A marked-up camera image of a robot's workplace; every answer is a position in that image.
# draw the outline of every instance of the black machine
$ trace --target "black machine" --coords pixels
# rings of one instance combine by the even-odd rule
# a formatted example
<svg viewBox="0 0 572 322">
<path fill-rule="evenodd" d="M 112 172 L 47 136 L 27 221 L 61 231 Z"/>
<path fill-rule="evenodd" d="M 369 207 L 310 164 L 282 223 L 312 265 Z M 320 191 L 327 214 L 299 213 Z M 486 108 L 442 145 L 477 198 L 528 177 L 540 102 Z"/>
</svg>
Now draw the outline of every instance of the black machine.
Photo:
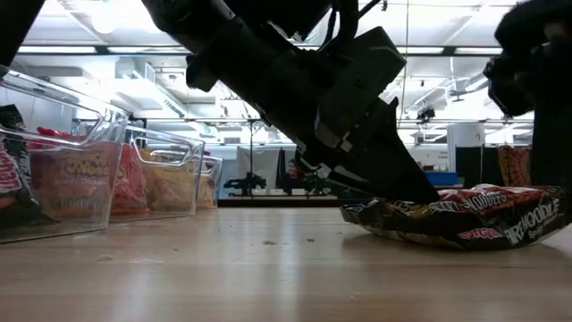
<svg viewBox="0 0 572 322">
<path fill-rule="evenodd" d="M 495 37 L 504 51 L 484 71 L 489 96 L 508 116 L 534 110 L 532 184 L 572 188 L 572 1 L 519 4 Z"/>
<path fill-rule="evenodd" d="M 262 189 L 266 188 L 266 179 L 262 178 L 258 174 L 247 173 L 244 179 L 230 179 L 224 183 L 225 189 L 233 188 L 242 190 L 239 197 L 251 197 L 252 190 L 260 187 Z M 231 193 L 230 196 L 237 197 L 236 194 Z"/>
<path fill-rule="evenodd" d="M 1 0 L 4 44 L 0 64 L 10 64 L 44 1 Z M 142 2 L 156 26 L 193 53 L 187 59 L 188 85 L 210 90 L 217 81 L 225 83 L 268 124 L 297 143 L 297 162 L 305 171 L 326 168 L 331 171 L 330 181 L 380 197 L 415 202 L 438 199 L 397 134 L 397 98 L 389 104 L 379 98 L 405 66 L 404 57 L 381 27 L 356 37 L 359 18 L 381 0 L 373 0 L 361 11 L 358 0 Z M 550 9 L 541 8 L 540 3 L 550 3 Z M 529 97 L 543 97 L 543 103 L 550 106 L 556 99 L 546 93 L 552 89 L 522 92 L 508 87 L 505 95 L 505 87 L 495 85 L 497 75 L 506 78 L 523 66 L 537 64 L 530 48 L 546 40 L 543 37 L 546 23 L 566 21 L 572 16 L 568 14 L 570 2 L 565 0 L 534 0 L 526 9 L 527 5 L 522 4 L 509 13 L 496 34 L 506 50 L 508 67 L 495 64 L 488 74 L 493 80 L 493 96 L 504 106 L 528 102 Z M 559 5 L 566 10 L 556 10 Z M 306 38 L 331 9 L 334 14 L 329 20 L 329 32 L 319 50 L 298 48 L 288 40 Z M 340 15 L 340 30 L 334 37 L 335 13 Z M 558 47 L 566 46 L 558 42 Z M 505 112 L 519 114 L 523 112 L 519 108 L 532 107 L 507 107 Z M 542 112 L 544 109 L 539 109 L 538 104 L 535 108 L 539 120 L 534 138 L 537 156 L 541 155 L 537 148 L 542 142 L 559 137 L 558 131 L 570 129 L 541 129 L 548 122 L 543 118 L 558 117 Z M 536 164 L 542 172 L 546 170 L 546 162 L 538 159 Z"/>
</svg>

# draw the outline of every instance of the wooden table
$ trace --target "wooden table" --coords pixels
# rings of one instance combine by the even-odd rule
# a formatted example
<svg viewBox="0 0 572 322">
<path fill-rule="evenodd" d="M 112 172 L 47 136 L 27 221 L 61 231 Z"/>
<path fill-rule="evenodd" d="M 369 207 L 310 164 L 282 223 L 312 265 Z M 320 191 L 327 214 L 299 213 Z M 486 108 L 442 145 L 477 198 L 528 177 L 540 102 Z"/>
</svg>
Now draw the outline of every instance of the wooden table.
<svg viewBox="0 0 572 322">
<path fill-rule="evenodd" d="M 564 322 L 571 259 L 572 230 L 464 253 L 333 208 L 221 209 L 0 246 L 0 321 Z"/>
</svg>

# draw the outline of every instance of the plastic container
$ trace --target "plastic container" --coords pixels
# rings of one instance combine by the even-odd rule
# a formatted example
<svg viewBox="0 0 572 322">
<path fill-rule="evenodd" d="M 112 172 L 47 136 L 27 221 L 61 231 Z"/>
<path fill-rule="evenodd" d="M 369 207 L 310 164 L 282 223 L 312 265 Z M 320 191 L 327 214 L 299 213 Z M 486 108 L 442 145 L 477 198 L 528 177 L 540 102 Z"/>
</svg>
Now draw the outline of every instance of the plastic container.
<svg viewBox="0 0 572 322">
<path fill-rule="evenodd" d="M 112 222 L 194 215 L 205 142 L 128 126 Z"/>
<path fill-rule="evenodd" d="M 0 242 L 107 226 L 128 114 L 0 66 Z M 79 118 L 93 120 L 71 136 Z"/>
<path fill-rule="evenodd" d="M 198 209 L 218 208 L 218 196 L 223 177 L 223 160 L 219 157 L 203 157 L 198 186 Z"/>
<path fill-rule="evenodd" d="M 425 175 L 434 186 L 452 186 L 458 184 L 457 173 L 427 172 Z"/>
</svg>

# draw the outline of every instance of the ceiling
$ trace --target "ceiling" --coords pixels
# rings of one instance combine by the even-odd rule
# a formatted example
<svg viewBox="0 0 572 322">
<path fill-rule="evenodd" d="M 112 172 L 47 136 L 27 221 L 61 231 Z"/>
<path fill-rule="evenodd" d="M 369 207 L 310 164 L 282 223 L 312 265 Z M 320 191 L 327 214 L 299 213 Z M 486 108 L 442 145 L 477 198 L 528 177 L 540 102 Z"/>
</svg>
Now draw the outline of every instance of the ceiling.
<svg viewBox="0 0 572 322">
<path fill-rule="evenodd" d="M 368 1 L 359 2 L 363 6 Z M 362 18 L 358 33 L 383 26 L 396 46 L 407 47 L 413 54 L 415 47 L 496 47 L 493 37 L 496 25 L 515 3 L 516 0 L 390 0 L 386 12 L 378 5 Z M 326 29 L 327 17 L 305 45 L 320 45 Z M 106 4 L 98 0 L 46 0 L 24 45 L 153 47 L 178 44 L 153 25 L 140 0 L 108 0 Z M 118 89 L 124 89 L 117 85 L 119 59 L 111 55 L 75 55 L 64 59 L 60 55 L 21 55 L 16 64 L 24 68 L 80 67 L 99 80 L 97 90 L 92 89 L 90 94 L 112 99 Z M 185 105 L 184 114 L 256 116 L 256 111 L 237 100 L 223 84 L 218 84 L 210 93 L 188 89 L 184 81 L 184 55 L 138 55 L 131 59 L 136 65 L 148 64 L 156 71 L 156 84 Z M 411 56 L 407 69 L 386 89 L 382 99 L 398 97 L 403 108 L 398 116 L 403 119 L 416 118 L 421 107 L 436 106 L 437 118 L 441 119 L 500 120 L 503 115 L 487 97 L 486 90 L 463 97 L 450 96 L 452 86 L 477 77 L 487 60 L 468 56 Z M 131 104 L 135 114 L 140 109 L 139 114 L 147 117 L 173 117 L 164 106 L 152 106 L 148 102 L 150 98 L 142 94 L 123 93 L 122 96 L 122 102 Z"/>
</svg>

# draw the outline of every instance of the desk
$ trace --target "desk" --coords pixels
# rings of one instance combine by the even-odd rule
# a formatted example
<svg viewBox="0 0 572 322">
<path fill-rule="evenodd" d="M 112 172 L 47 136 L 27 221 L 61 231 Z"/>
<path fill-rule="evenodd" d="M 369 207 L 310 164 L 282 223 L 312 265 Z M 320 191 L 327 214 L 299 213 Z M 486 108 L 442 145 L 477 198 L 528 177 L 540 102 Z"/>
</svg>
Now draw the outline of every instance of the desk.
<svg viewBox="0 0 572 322">
<path fill-rule="evenodd" d="M 3 322 L 562 322 L 572 230 L 455 252 L 384 241 L 337 209 L 220 209 L 0 246 Z"/>
</svg>

